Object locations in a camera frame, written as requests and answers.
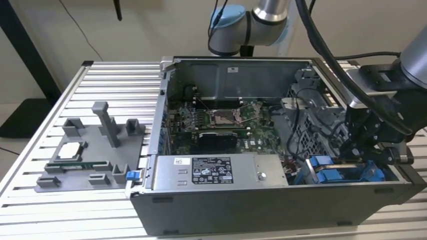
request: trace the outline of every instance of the black cable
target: black cable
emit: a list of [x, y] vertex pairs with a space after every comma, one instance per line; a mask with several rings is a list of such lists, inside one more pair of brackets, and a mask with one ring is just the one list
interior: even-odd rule
[[340, 129], [341, 125], [344, 125], [344, 124], [345, 124], [345, 121], [341, 121], [341, 122], [336, 125], [336, 127], [333, 128], [333, 131], [332, 131], [332, 133], [330, 133], [330, 135], [329, 135], [329, 139], [332, 139], [332, 138], [334, 137], [337, 130]]
[[83, 31], [83, 29], [82, 29], [82, 27], [81, 27], [77, 19], [74, 18], [73, 14], [70, 13], [70, 11], [69, 11], [65, 3], [63, 3], [63, 0], [59, 0], [59, 2], [61, 2], [61, 4], [62, 4], [62, 6], [65, 7], [66, 12], [67, 12], [69, 16], [71, 17], [74, 23], [77, 24], [78, 28], [81, 29], [81, 32], [82, 32], [82, 34], [83, 34], [83, 36], [85, 36], [85, 39], [86, 39], [87, 44], [90, 45], [90, 47], [93, 48], [94, 52], [95, 52], [97, 55], [99, 56], [99, 59], [101, 59], [102, 61], [105, 61], [105, 59], [102, 58], [102, 55], [99, 54], [99, 52], [97, 51], [95, 47], [93, 46], [93, 44], [91, 44], [91, 42], [90, 42], [90, 39], [89, 39], [89, 37], [87, 37], [87, 35], [86, 35], [86, 32]]
[[211, 36], [211, 25], [213, 25], [214, 14], [215, 14], [215, 10], [217, 10], [218, 6], [219, 6], [219, 0], [215, 1], [214, 12], [213, 12], [213, 15], [211, 15], [211, 20], [209, 21], [209, 26], [207, 26], [207, 36], [209, 37]]
[[294, 139], [294, 135], [296, 135], [297, 128], [298, 128], [298, 125], [300, 125], [300, 121], [301, 121], [301, 105], [300, 105], [300, 101], [298, 101], [297, 95], [296, 95], [294, 99], [296, 99], [296, 104], [297, 104], [296, 120], [294, 120], [294, 126], [293, 126], [292, 135], [289, 136], [288, 141], [286, 141], [286, 150], [288, 150], [288, 153], [292, 154], [292, 156], [293, 156], [293, 158], [296, 160], [301, 160], [304, 162], [305, 159], [296, 152], [292, 151], [292, 141]]
[[[297, 92], [296, 96], [297, 96], [301, 100], [304, 100], [308, 105], [312, 105], [312, 104], [308, 102], [308, 100], [300, 96], [300, 93], [301, 93], [302, 91], [305, 91], [305, 90], [313, 90], [313, 91], [318, 92], [321, 95], [322, 95], [322, 92], [321, 92], [317, 88], [312, 88], [312, 87], [305, 87], [305, 88], [302, 88], [302, 89]], [[318, 122], [326, 127], [326, 129], [330, 130], [330, 131], [333, 131], [333, 128], [332, 128], [330, 125], [322, 120], [322, 118], [320, 117], [320, 114], [318, 114], [318, 112], [317, 112], [316, 110], [313, 111], [313, 115], [314, 115], [316, 119], [318, 120]]]
[[[313, 0], [310, 3], [310, 7], [309, 7], [309, 13], [310, 16], [313, 15], [314, 12], [314, 7], [317, 4], [317, 0]], [[396, 51], [377, 51], [377, 52], [369, 52], [369, 53], [362, 53], [362, 54], [357, 54], [357, 55], [349, 55], [349, 56], [337, 56], [336, 59], [337, 60], [352, 60], [352, 59], [362, 59], [362, 58], [369, 58], [369, 57], [377, 57], [377, 56], [396, 56], [396, 57], [401, 57], [401, 52], [396, 52]]]
[[317, 4], [317, 0], [312, 0], [310, 7], [309, 7], [310, 15], [313, 15], [316, 4]]
[[350, 76], [345, 72], [342, 66], [340, 65], [330, 48], [322, 38], [314, 19], [310, 16], [308, 9], [306, 0], [296, 0], [297, 8], [302, 22], [305, 24], [306, 30], [309, 32], [309, 37], [312, 38], [312, 44], [316, 49], [318, 49], [329, 67], [336, 73], [338, 79], [344, 83], [345, 87], [352, 91], [353, 95], [361, 100], [369, 109], [377, 114], [377, 116], [402, 134], [412, 135], [413, 130], [405, 125], [402, 120], [393, 116], [382, 106], [374, 101], [374, 99], [364, 92], [358, 84], [352, 80]]
[[222, 19], [222, 16], [223, 16], [223, 11], [225, 11], [227, 2], [229, 2], [229, 0], [225, 1], [225, 4], [222, 5], [222, 8], [221, 8], [221, 10], [219, 10], [219, 12], [218, 12], [218, 14], [217, 14], [217, 17], [215, 17], [215, 20], [214, 20], [214, 23], [213, 23], [213, 27], [211, 27], [211, 25], [209, 25], [209, 27], [211, 27], [211, 33], [210, 33], [209, 39], [207, 39], [207, 47], [210, 47], [211, 38], [213, 38], [214, 33], [215, 33], [215, 31], [217, 31], [215, 27], [217, 27], [217, 25], [218, 25], [219, 22], [221, 22], [221, 19]]
[[362, 53], [357, 55], [350, 55], [350, 56], [337, 56], [337, 60], [350, 60], [350, 59], [362, 59], [362, 58], [369, 58], [369, 57], [377, 57], [377, 56], [396, 56], [401, 57], [401, 52], [397, 51], [377, 51], [377, 52], [369, 52], [369, 53]]
[[17, 151], [13, 151], [13, 150], [6, 149], [6, 148], [3, 148], [3, 147], [0, 147], [0, 150], [7, 151], [7, 152], [10, 152], [11, 154], [21, 155]]

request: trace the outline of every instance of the blue clip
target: blue clip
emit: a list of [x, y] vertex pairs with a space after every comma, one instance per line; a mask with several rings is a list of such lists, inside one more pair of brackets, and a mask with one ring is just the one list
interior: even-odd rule
[[141, 171], [129, 171], [126, 174], [127, 181], [138, 181], [141, 180]]

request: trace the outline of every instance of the aluminum extrusion table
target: aluminum extrusion table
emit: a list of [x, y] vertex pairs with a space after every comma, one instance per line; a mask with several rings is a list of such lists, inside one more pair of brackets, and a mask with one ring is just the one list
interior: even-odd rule
[[[345, 69], [354, 68], [341, 63]], [[158, 62], [95, 62], [79, 69], [0, 183], [0, 240], [157, 239], [147, 236], [125, 189], [37, 193], [34, 187], [65, 135], [66, 119], [81, 117], [86, 125], [101, 124], [91, 110], [95, 101], [109, 101], [109, 113], [118, 124], [125, 124], [129, 118], [138, 118], [146, 124], [141, 153], [141, 166], [146, 166], [159, 72]], [[413, 166], [427, 180], [426, 129], [409, 145], [417, 158]], [[179, 237], [191, 240], [313, 238], [427, 239], [427, 191], [406, 204], [385, 207], [358, 227]]]

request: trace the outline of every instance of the white label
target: white label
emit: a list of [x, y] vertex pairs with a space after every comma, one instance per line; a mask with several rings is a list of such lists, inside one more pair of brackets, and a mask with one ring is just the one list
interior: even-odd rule
[[227, 68], [227, 73], [238, 73], [239, 72], [239, 68], [238, 67], [229, 67]]
[[190, 157], [177, 157], [174, 164], [175, 165], [190, 165], [191, 158]]

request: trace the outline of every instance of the white wall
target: white wall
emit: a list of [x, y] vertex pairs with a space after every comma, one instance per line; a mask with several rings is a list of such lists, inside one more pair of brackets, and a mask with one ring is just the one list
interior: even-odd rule
[[18, 104], [27, 98], [45, 98], [45, 94], [0, 28], [0, 104]]
[[[214, 0], [63, 0], [105, 61], [159, 61], [162, 56], [206, 56]], [[230, 0], [249, 9], [258, 0]], [[85, 60], [99, 60], [58, 0], [13, 0], [17, 14], [59, 80], [69, 84]], [[278, 47], [256, 55], [276, 56]]]
[[[336, 56], [401, 52], [427, 25], [427, 0], [318, 0], [313, 18]], [[318, 56], [298, 16], [289, 56]], [[390, 63], [394, 57], [362, 58], [362, 64]]]
[[[209, 55], [207, 30], [215, 0], [122, 0], [118, 21], [113, 0], [63, 0], [106, 61], [159, 61], [162, 56]], [[230, 0], [251, 9], [258, 0]], [[65, 89], [85, 60], [99, 60], [58, 0], [13, 0], [55, 80]], [[427, 0], [318, 0], [314, 19], [338, 55], [402, 51], [425, 24]], [[288, 55], [312, 57], [305, 27]], [[278, 46], [257, 47], [257, 56], [277, 56]], [[362, 59], [364, 64], [393, 58]]]

